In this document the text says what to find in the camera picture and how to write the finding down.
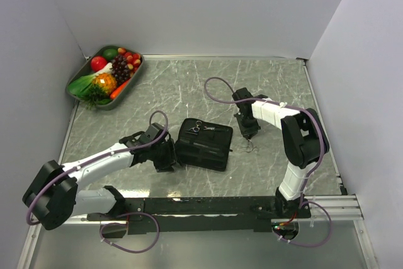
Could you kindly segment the silver scissors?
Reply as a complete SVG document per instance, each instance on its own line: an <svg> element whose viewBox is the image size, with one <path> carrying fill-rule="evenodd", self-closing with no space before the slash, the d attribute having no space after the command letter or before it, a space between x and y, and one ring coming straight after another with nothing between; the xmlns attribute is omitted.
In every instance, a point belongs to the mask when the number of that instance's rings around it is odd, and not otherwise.
<svg viewBox="0 0 403 269"><path fill-rule="evenodd" d="M259 152L259 147L256 146L251 139L246 139L246 145L241 148L242 152L245 153L257 153Z"/></svg>
<svg viewBox="0 0 403 269"><path fill-rule="evenodd" d="M218 129L219 129L219 127L208 126L208 125L205 125L201 120L197 120L195 122L195 125L193 127L189 128L187 131L190 133L193 133L193 134L198 134L202 130L217 131Z"/></svg>

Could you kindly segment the black zipper tool case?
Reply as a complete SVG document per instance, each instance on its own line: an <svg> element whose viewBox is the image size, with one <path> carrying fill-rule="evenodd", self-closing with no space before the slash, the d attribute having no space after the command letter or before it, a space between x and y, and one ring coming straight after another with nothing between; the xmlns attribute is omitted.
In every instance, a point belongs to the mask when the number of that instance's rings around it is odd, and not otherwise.
<svg viewBox="0 0 403 269"><path fill-rule="evenodd" d="M233 128L202 121L205 125L219 127L217 131L202 130L193 134L187 130L195 125L197 118L186 118L181 124L175 150L182 165L197 166L214 171L226 170Z"/></svg>

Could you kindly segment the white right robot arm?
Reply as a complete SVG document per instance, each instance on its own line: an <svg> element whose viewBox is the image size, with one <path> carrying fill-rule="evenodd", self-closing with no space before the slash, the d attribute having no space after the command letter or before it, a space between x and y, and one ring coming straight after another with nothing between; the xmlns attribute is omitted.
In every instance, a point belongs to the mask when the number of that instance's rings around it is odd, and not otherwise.
<svg viewBox="0 0 403 269"><path fill-rule="evenodd" d="M283 181L276 189L275 210L281 217L290 217L304 201L309 177L329 152L329 142L319 116L312 108L298 109L264 96L253 97L246 88L233 92L232 99L239 109L235 117L245 139L258 133L260 120L282 132L288 165Z"/></svg>

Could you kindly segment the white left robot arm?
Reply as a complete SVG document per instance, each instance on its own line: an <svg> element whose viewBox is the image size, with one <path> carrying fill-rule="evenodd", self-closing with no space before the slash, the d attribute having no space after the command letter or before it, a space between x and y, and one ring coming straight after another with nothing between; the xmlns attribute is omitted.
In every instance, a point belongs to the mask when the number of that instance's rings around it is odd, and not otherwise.
<svg viewBox="0 0 403 269"><path fill-rule="evenodd" d="M119 219L127 210L125 197L113 186L87 190L95 181L121 169L150 161L156 171L172 172L178 162L174 141L160 124L121 138L108 149L70 163L46 162L23 195L28 216L46 230L77 215L101 214Z"/></svg>

